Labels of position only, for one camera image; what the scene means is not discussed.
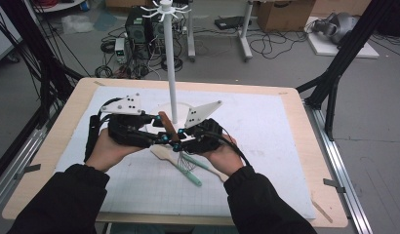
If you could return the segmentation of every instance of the black sleeve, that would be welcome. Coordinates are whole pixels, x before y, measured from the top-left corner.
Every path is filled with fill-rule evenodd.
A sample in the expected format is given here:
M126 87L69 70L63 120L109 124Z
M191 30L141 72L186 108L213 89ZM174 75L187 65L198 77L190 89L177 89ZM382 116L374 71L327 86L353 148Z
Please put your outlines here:
M108 175L84 165L54 174L9 233L95 233L108 181Z
M284 202L272 183L244 167L225 183L228 205L239 233L315 234L310 223Z

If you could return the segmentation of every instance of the wooden table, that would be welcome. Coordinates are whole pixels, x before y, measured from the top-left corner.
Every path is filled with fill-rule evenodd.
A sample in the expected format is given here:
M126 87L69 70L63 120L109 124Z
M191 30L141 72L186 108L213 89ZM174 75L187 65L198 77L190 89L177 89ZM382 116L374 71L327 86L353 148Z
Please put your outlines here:
M41 164L41 170L24 175L2 213L4 218L15 219L26 204L53 175L60 156L68 145L81 116L87 109L94 91L99 86L168 89L168 83L163 81L82 79L31 163L31 165ZM336 188L323 183L323 178L331 179L331 176L303 108L300 96L295 89L201 83L177 83L177 89L183 91L194 90L279 96L283 101L288 116L289 125L292 129L293 138L316 213L316 218L310 220L311 224L315 227L345 227L348 224ZM100 213L97 221L233 225L229 217L158 214Z

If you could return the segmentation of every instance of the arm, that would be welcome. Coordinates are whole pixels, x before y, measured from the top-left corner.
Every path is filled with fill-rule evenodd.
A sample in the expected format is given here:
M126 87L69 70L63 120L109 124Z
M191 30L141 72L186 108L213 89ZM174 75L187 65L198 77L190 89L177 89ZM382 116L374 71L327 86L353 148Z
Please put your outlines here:
M224 188L239 233L316 233L306 219L279 197L267 177L256 174L252 167L243 166L239 155L229 145L221 145L203 156L229 176Z
M85 165L56 173L21 211L9 233L94 233L106 195L104 172L140 148L115 143L107 129Z

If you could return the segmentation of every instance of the gray floor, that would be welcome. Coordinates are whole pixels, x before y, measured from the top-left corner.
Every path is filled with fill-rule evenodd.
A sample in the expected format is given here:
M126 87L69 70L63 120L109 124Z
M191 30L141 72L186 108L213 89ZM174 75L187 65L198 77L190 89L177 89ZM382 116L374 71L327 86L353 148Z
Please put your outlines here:
M70 10L62 14L82 13ZM95 21L100 11L84 15ZM51 15L51 20L59 17ZM108 31L123 24L119 20ZM194 24L214 28L207 19L196 19ZM92 74L101 64L100 39L106 33L92 31L62 38ZM196 61L190 62L183 53L183 69L176 74L177 81L297 87L322 74L333 59L315 56L309 43L303 42L276 59L254 53L254 58L245 63L235 37L196 34L195 40ZM381 43L400 54L400 46ZM334 136L373 231L400 233L400 56L372 41L370 45L380 58L357 58L340 81ZM68 66L84 73L66 49L62 53ZM158 73L163 80L167 78L166 72ZM159 77L150 73L145 79ZM301 97L308 95L310 92L305 92ZM0 157L37 106L24 64L0 63ZM0 233L10 225L12 222L0 215ZM351 225L317 230L355 233Z

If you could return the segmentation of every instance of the hand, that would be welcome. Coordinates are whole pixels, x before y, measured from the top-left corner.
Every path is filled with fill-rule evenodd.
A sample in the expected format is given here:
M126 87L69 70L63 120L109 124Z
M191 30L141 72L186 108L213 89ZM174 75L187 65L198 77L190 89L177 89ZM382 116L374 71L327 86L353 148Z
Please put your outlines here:
M125 156L140 150L142 150L142 148L116 143L109 137L108 129L103 129L100 132L93 153L87 162L85 162L85 165L105 173L121 162Z
M236 144L236 139L230 138L228 135L222 136ZM213 167L227 176L231 176L237 170L243 168L243 162L240 156L227 144L222 144L216 150L201 155L206 157L210 163L212 163Z

